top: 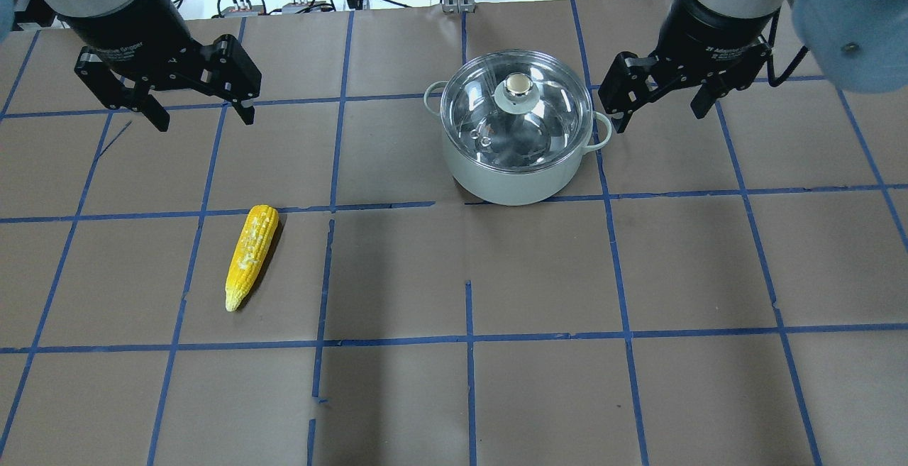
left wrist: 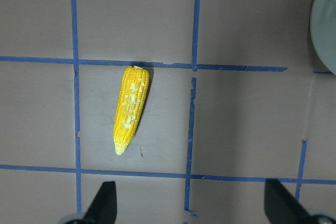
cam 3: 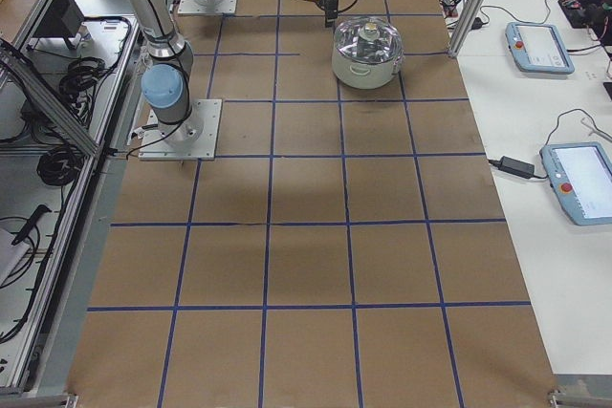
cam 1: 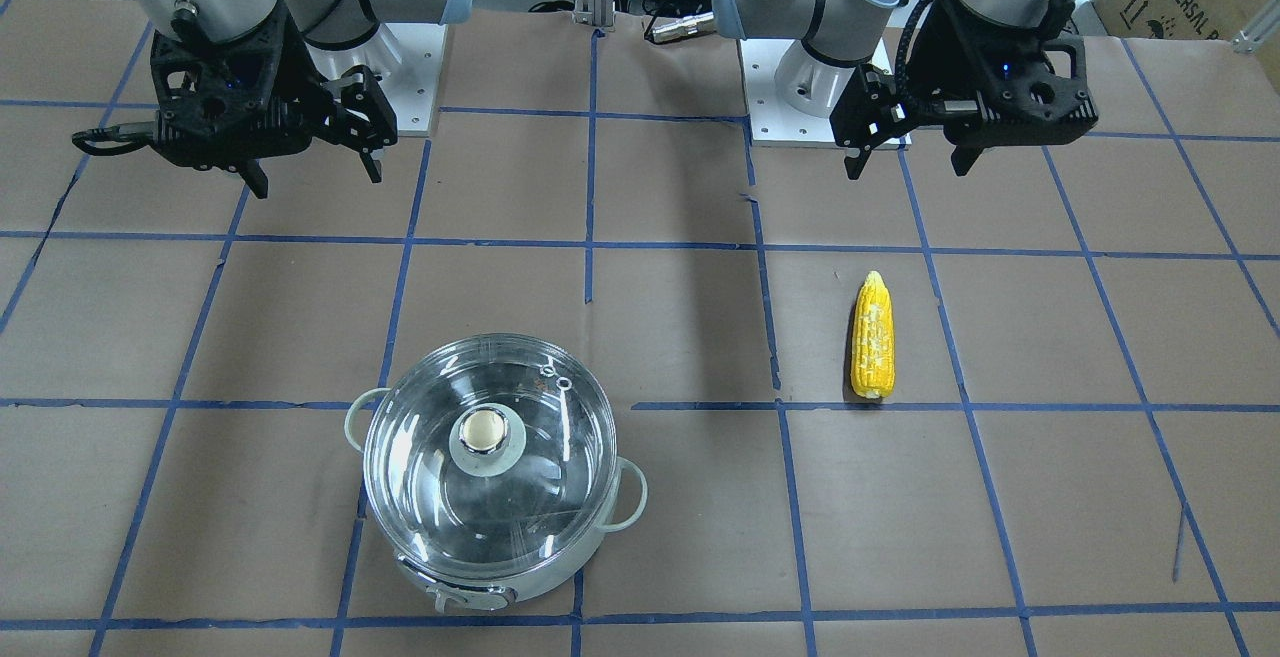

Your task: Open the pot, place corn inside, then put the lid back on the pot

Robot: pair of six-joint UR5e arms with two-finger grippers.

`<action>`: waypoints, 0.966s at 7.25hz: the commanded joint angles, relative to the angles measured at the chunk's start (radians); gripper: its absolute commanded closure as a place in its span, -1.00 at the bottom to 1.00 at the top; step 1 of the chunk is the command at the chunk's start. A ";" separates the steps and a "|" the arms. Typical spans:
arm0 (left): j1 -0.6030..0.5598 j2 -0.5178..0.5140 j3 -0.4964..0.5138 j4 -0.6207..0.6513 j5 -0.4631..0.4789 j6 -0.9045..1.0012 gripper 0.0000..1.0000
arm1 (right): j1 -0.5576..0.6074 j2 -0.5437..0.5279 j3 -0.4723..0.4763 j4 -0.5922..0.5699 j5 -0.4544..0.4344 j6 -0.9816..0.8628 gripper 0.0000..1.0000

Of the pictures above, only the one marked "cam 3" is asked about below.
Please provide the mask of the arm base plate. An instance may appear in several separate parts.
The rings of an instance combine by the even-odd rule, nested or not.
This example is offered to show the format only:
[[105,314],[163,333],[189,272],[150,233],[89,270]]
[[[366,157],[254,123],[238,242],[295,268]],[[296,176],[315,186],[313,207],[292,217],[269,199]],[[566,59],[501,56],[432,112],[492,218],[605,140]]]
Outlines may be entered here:
[[238,0],[181,0],[177,8],[179,16],[235,15]]
[[191,161],[215,159],[222,112],[221,99],[194,99],[191,114],[167,139],[174,126],[161,124],[146,130],[138,151],[143,161]]

